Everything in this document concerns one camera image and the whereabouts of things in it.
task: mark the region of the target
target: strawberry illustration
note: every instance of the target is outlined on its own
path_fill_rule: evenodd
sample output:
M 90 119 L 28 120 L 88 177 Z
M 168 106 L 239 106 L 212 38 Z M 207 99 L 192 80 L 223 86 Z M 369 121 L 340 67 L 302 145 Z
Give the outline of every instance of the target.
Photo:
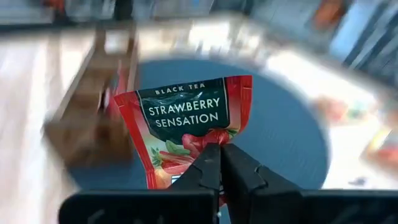
M 179 164 L 178 162 L 163 160 L 162 168 L 163 170 L 172 175 L 180 175 L 183 174 L 191 164 Z
M 210 132 L 202 139 L 202 146 L 204 148 L 208 143 L 218 143 L 220 145 L 226 144 L 235 134 L 236 132 L 233 130 L 211 129 Z
M 190 156 L 193 158 L 197 158 L 199 156 L 199 152 L 202 152 L 203 146 L 201 144 L 202 137 L 196 137 L 192 134 L 184 134 L 182 136 L 182 145 L 184 149 L 188 149 L 190 151 Z
M 190 156 L 180 156 L 159 149 L 150 149 L 152 156 L 152 165 L 155 168 L 162 168 L 166 173 L 180 175 L 184 173 L 194 161 Z

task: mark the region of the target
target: red object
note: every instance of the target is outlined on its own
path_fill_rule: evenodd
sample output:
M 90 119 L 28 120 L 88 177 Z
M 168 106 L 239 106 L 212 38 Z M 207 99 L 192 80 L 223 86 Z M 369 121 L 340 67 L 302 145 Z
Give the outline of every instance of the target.
M 342 0 L 324 0 L 315 13 L 315 25 L 327 29 L 336 25 L 344 16 L 345 8 Z
M 52 7 L 59 12 L 65 11 L 65 1 L 64 0 L 44 0 L 43 5 L 47 7 Z
M 202 84 L 202 82 L 211 83 L 209 85 L 210 87 L 205 86 Z M 221 124 L 216 123 L 216 121 L 219 121 L 217 119 L 214 121 L 214 127 L 210 127 L 204 136 L 192 135 L 189 133 L 189 130 L 193 130 L 194 128 L 187 128 L 184 126 L 185 124 L 173 126 L 172 129 L 168 126 L 165 127 L 164 125 L 167 123 L 160 122 L 160 119 L 176 117 L 183 119 L 184 117 L 186 118 L 192 115 L 193 112 L 198 114 L 209 113 L 210 110 L 208 108 L 201 110 L 201 107 L 205 106 L 205 104 L 199 104 L 197 101 L 197 104 L 194 104 L 192 101 L 192 96 L 187 97 L 187 95 L 175 94 L 173 92 L 180 90 L 176 86 L 182 86 L 183 88 L 181 88 L 181 91 L 192 91 L 191 93 L 198 93 L 197 90 L 192 89 L 192 87 L 196 86 L 197 88 L 200 88 L 201 85 L 203 85 L 202 92 L 206 93 L 205 96 L 207 98 L 204 98 L 206 103 L 209 101 L 210 103 L 214 102 L 212 104 L 213 106 L 210 108 L 211 110 L 218 105 L 218 103 L 215 103 L 216 101 L 212 100 L 215 98 L 219 99 L 220 101 L 225 100 L 225 103 L 222 104 L 222 106 L 225 108 L 218 108 L 217 110 L 214 109 L 214 111 L 210 113 L 215 113 L 217 111 L 219 114 L 221 114 L 223 111 L 227 110 L 228 115 L 226 119 L 229 122 L 228 127 L 224 129 L 217 128 L 221 126 Z M 215 95 L 214 98 L 212 98 L 210 94 L 214 92 L 212 88 L 217 88 L 216 90 L 218 91 L 218 95 Z M 195 100 L 200 97 L 204 96 L 201 96 L 200 94 L 195 97 Z M 177 174 L 180 175 L 185 172 L 194 159 L 197 158 L 198 155 L 203 151 L 207 143 L 215 142 L 218 144 L 225 144 L 231 138 L 233 138 L 234 135 L 239 134 L 246 127 L 249 121 L 252 102 L 252 76 L 242 75 L 195 83 L 182 83 L 172 86 L 163 86 L 151 90 L 131 91 L 116 95 L 114 99 L 119 107 L 119 111 L 124 119 L 124 122 L 130 131 L 134 145 L 146 170 L 148 188 L 166 188 L 171 185 L 172 176 Z M 154 106 L 148 106 L 153 110 L 149 110 L 148 107 L 145 108 L 142 105 L 144 100 L 156 102 Z M 171 107 L 173 110 L 175 105 L 170 102 L 176 101 L 179 102 L 179 104 L 192 101 L 191 104 L 197 108 L 200 106 L 200 109 L 195 109 L 196 111 L 187 109 L 187 112 L 182 110 L 178 111 L 178 113 L 172 112 L 171 115 L 167 113 L 167 117 L 161 117 L 165 116 L 163 113 L 166 113 L 166 107 L 167 111 L 170 110 L 169 107 Z M 154 107 L 158 109 L 157 105 L 166 106 L 163 106 L 164 108 L 161 114 L 159 112 L 156 113 L 156 110 L 154 109 Z M 154 129 L 164 130 L 167 128 L 170 129 L 168 129 L 166 133 L 170 134 L 175 132 L 175 130 L 178 128 L 182 128 L 183 131 L 188 131 L 179 137 L 181 138 L 182 145 L 173 143 L 172 146 L 167 146 L 165 142 L 169 139 L 164 139 L 152 134 L 156 133 L 153 131 Z
M 378 156 L 388 161 L 398 162 L 398 147 L 386 146 L 378 150 Z
M 197 158 L 199 153 L 202 152 L 202 137 L 196 137 L 191 134 L 184 134 L 182 136 L 182 145 L 184 149 L 191 151 L 190 156 Z
M 213 129 L 205 135 L 202 140 L 203 148 L 208 143 L 218 143 L 220 145 L 226 144 L 229 141 L 229 134 L 225 129 Z

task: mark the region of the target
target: blue circular rug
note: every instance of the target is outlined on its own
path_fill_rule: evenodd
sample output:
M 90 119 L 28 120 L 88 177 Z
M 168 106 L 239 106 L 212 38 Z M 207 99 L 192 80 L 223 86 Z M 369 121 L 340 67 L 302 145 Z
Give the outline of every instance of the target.
M 304 104 L 274 81 L 252 70 L 210 60 L 153 60 L 140 66 L 139 85 L 142 89 L 253 75 L 249 123 L 233 143 L 301 188 L 319 189 L 322 186 L 328 172 L 329 153 L 321 129 Z M 138 156 L 132 164 L 71 170 L 71 173 L 83 189 L 146 188 L 145 173 Z M 227 223 L 226 219 L 228 216 L 224 215 L 222 223 Z

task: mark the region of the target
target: dark green label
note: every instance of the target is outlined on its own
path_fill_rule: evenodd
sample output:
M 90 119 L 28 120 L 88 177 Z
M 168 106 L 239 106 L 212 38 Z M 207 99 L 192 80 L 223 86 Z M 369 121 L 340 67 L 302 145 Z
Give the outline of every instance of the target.
M 162 141 L 182 144 L 184 134 L 204 136 L 229 125 L 224 78 L 137 91 L 150 133 Z

